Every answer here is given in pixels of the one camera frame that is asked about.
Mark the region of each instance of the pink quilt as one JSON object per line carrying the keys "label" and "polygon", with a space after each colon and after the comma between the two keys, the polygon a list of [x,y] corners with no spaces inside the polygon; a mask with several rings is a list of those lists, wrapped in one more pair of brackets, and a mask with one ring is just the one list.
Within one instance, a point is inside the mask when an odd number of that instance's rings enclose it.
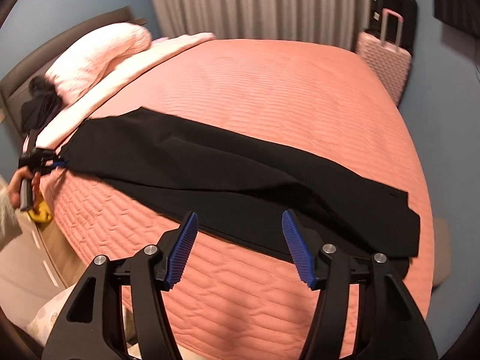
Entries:
{"label": "pink quilt", "polygon": [[[421,234],[405,283],[426,315],[434,270],[427,187],[398,110],[360,57],[311,43],[213,40],[143,74],[92,117],[140,106],[297,147],[408,191]],[[41,188],[87,264],[98,254],[131,256],[176,227],[110,186],[65,170],[44,177]],[[357,288],[350,294],[342,356],[355,338]],[[177,342],[208,359],[278,360],[298,358],[317,297],[294,265],[200,233],[165,304]],[[124,299],[129,304],[129,293]]]}

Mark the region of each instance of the gray headboard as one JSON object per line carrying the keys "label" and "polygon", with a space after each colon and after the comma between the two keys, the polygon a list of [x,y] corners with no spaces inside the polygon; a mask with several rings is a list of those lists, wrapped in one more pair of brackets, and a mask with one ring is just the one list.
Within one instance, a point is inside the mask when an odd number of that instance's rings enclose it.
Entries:
{"label": "gray headboard", "polygon": [[38,74],[45,74],[59,55],[85,34],[96,28],[123,21],[137,24],[145,22],[142,19],[134,20],[129,7],[92,17],[41,45],[20,61],[0,81],[0,107],[4,110],[6,120],[13,126],[19,145],[22,144],[24,138],[20,127],[20,109],[23,103],[31,99],[28,92],[30,78]]}

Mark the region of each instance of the sleeve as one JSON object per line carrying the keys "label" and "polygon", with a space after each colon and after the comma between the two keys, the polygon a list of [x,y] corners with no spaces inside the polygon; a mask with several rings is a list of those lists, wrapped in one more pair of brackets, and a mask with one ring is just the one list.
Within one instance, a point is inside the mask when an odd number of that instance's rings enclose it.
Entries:
{"label": "sleeve", "polygon": [[22,234],[15,210],[10,203],[7,189],[0,190],[0,251]]}

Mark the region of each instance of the gray curtain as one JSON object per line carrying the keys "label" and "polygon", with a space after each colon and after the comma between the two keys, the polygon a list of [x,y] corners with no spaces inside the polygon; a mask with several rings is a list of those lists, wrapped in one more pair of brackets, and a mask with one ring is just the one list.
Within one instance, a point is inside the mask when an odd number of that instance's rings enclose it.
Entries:
{"label": "gray curtain", "polygon": [[370,0],[153,0],[163,34],[284,39],[352,49]]}

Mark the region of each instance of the wooden floor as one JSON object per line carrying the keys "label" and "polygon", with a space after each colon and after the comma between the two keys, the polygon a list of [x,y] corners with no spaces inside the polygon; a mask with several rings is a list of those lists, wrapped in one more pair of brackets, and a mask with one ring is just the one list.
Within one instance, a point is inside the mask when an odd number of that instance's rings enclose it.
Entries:
{"label": "wooden floor", "polygon": [[39,223],[37,227],[58,276],[66,287],[72,286],[85,271],[85,264],[72,249],[55,220],[47,226]]}

